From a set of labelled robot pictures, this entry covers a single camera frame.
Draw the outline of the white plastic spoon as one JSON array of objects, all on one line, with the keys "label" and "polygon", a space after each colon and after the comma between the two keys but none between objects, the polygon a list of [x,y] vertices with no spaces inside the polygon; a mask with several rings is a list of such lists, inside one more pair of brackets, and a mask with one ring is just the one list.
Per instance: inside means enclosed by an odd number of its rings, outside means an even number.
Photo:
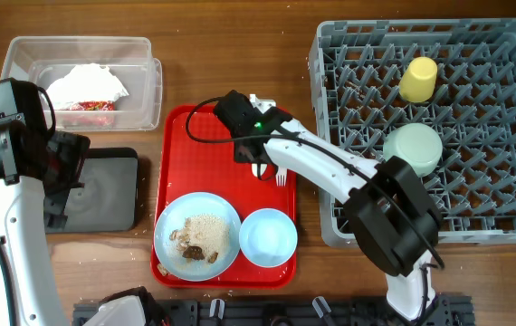
[{"label": "white plastic spoon", "polygon": [[252,168],[252,173],[255,177],[261,177],[264,174],[264,172],[266,171],[267,166],[265,164],[253,163],[251,165],[251,168]]}]

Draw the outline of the white plastic fork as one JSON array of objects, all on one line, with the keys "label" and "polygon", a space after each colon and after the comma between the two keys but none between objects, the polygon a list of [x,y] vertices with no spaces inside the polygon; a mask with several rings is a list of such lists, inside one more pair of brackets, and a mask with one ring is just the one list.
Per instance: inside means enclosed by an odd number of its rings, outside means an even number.
[{"label": "white plastic fork", "polygon": [[286,185],[286,180],[287,180],[287,169],[286,168],[278,168],[276,175],[275,175],[276,185],[278,187],[284,187]]}]

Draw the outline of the red candy wrapper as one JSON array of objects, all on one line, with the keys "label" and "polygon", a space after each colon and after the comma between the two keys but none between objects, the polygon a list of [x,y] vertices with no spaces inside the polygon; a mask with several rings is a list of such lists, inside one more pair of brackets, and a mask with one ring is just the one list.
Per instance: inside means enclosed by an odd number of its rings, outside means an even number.
[{"label": "red candy wrapper", "polygon": [[73,103],[60,117],[63,126],[108,127],[115,120],[112,101],[82,101]]}]

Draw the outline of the white paper napkin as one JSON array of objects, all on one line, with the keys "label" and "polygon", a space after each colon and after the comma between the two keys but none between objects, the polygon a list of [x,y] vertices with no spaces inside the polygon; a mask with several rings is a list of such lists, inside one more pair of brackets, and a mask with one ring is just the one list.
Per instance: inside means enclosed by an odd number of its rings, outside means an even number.
[{"label": "white paper napkin", "polygon": [[71,110],[78,104],[112,104],[129,96],[120,79],[110,68],[97,63],[76,65],[46,90],[56,110]]}]

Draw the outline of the mint green bowl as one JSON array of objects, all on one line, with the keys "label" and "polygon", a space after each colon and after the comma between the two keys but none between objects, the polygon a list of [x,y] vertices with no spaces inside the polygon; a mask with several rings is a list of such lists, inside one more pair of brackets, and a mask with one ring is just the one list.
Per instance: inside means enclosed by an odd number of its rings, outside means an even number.
[{"label": "mint green bowl", "polygon": [[387,135],[384,160],[403,159],[419,177],[432,173],[443,154],[443,142],[437,132],[421,123],[409,123]]}]

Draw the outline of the yellow plastic cup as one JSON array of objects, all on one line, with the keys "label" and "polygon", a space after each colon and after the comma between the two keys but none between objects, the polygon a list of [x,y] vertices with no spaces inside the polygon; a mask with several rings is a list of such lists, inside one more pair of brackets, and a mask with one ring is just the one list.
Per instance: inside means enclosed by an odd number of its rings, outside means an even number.
[{"label": "yellow plastic cup", "polygon": [[428,101],[434,94],[437,74],[438,67],[433,59],[415,58],[400,80],[400,96],[413,103]]}]

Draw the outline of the grey dishwasher rack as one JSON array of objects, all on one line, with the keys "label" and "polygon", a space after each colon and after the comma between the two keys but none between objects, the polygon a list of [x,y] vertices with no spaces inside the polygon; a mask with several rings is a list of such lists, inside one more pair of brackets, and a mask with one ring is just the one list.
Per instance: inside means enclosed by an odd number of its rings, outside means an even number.
[{"label": "grey dishwasher rack", "polygon": [[[417,57],[438,67],[425,102],[399,83]],[[383,159],[407,123],[443,142],[423,182],[441,211],[444,243],[516,244],[516,18],[345,20],[321,23],[309,54],[318,135]]]}]

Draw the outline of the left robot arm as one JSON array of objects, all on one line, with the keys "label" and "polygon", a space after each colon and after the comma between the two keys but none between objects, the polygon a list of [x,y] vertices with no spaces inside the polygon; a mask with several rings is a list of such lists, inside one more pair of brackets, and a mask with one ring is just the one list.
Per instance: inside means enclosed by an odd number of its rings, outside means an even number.
[{"label": "left robot arm", "polygon": [[138,156],[59,131],[42,87],[0,81],[0,325],[65,325],[46,236],[135,215]]}]

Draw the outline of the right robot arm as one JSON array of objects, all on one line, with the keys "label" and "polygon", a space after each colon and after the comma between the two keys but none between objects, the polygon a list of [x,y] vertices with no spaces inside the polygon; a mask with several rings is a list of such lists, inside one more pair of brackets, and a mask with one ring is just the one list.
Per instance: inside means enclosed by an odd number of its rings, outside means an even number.
[{"label": "right robot arm", "polygon": [[362,253],[387,277],[387,303],[423,321],[435,293],[430,270],[443,217],[415,171],[401,158],[378,163],[319,138],[275,106],[238,91],[215,99],[239,163],[287,168],[334,196]]}]

